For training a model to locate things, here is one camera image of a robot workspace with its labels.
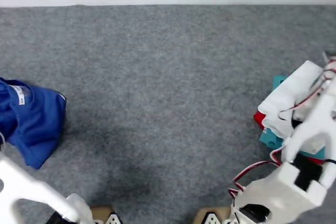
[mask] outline blue cloth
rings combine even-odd
[[[0,131],[35,169],[53,153],[65,120],[66,99],[58,92],[0,78]]]

